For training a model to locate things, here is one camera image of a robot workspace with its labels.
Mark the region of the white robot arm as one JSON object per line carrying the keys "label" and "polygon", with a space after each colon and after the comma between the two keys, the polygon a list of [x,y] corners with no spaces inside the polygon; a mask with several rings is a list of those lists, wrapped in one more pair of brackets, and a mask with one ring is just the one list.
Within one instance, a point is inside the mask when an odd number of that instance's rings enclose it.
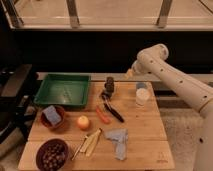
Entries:
{"label": "white robot arm", "polygon": [[204,118],[193,171],[213,171],[213,87],[167,64],[169,50],[156,44],[137,53],[126,75],[154,74]]}

